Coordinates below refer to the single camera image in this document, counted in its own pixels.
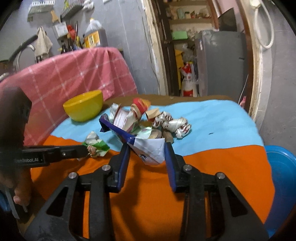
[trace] power cord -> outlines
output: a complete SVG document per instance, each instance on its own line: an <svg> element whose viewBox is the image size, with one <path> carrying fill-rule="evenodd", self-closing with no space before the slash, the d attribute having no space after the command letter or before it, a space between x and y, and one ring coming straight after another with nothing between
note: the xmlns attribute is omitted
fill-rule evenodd
<svg viewBox="0 0 296 241"><path fill-rule="evenodd" d="M262 2L262 0L250 0L250 4L251 4L251 7L253 9L255 9L255 15L254 15L254 25L255 25L255 32L256 32L256 35L257 35L257 39L260 43L260 45L265 48L265 49L269 49L271 48L271 46L273 45L274 43L274 26L273 26L273 23L272 23L272 20L271 20L271 17L268 13L268 10L267 8L265 7L264 3ZM261 36L260 36L260 32L259 32L259 26L258 26L258 12L259 12L259 8L260 7L263 7L266 15L267 15L267 18L268 18L268 21L269 21L269 24L270 24L270 29L271 29L271 39L270 39L270 42L268 45L265 45L263 42L262 42L262 39L261 39Z"/></svg>

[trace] gray refrigerator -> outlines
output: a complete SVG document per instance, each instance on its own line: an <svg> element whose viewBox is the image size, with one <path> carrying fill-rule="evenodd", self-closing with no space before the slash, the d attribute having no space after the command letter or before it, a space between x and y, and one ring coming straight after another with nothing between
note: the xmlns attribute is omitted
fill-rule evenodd
<svg viewBox="0 0 296 241"><path fill-rule="evenodd" d="M195 35L200 96L226 95L238 102L247 74L244 33L203 30Z"/></svg>

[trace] shelf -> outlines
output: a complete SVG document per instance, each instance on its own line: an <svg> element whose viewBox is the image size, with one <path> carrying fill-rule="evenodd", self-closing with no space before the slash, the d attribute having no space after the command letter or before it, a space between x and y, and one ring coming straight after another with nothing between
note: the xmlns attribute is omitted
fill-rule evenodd
<svg viewBox="0 0 296 241"><path fill-rule="evenodd" d="M188 43L188 42L193 42L193 41L190 40L190 39L178 39L178 40L173 40L173 44L185 44L185 43Z"/></svg>
<svg viewBox="0 0 296 241"><path fill-rule="evenodd" d="M179 1L179 2L167 2L166 4L173 6L173 7L181 7L181 6L206 6L207 1L202 1L202 0L184 0L184 1Z"/></svg>
<svg viewBox="0 0 296 241"><path fill-rule="evenodd" d="M212 18L185 18L169 20L170 24L187 24L187 23L212 23Z"/></svg>

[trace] metal screw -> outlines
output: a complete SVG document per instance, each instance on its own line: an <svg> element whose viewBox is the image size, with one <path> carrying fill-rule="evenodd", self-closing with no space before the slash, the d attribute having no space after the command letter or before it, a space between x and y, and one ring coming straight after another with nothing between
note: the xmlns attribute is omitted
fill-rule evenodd
<svg viewBox="0 0 296 241"><path fill-rule="evenodd" d="M190 166L188 164L186 164L186 165L183 166L183 170L184 171L191 171L191 169L192 169L192 166Z"/></svg>
<svg viewBox="0 0 296 241"><path fill-rule="evenodd" d="M109 171L111 169L110 165L103 165L102 166L103 171Z"/></svg>
<svg viewBox="0 0 296 241"><path fill-rule="evenodd" d="M224 179L224 178L225 178L225 174L224 174L223 172L218 172L218 173L217 173L217 177L218 177L219 179Z"/></svg>
<svg viewBox="0 0 296 241"><path fill-rule="evenodd" d="M73 179L73 178L75 178L75 177L77 177L77 173L75 173L75 172L71 172L71 173L69 174L69 178Z"/></svg>

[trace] pink cloth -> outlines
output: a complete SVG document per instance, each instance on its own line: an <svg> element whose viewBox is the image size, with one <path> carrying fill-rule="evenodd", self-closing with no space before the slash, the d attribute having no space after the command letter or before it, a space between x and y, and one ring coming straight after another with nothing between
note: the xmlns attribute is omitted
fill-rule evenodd
<svg viewBox="0 0 296 241"><path fill-rule="evenodd" d="M104 100L137 94L128 66L115 48L74 51L32 65L0 83L20 86L32 101L25 130L25 145L41 144L68 116L63 103L100 89Z"/></svg>

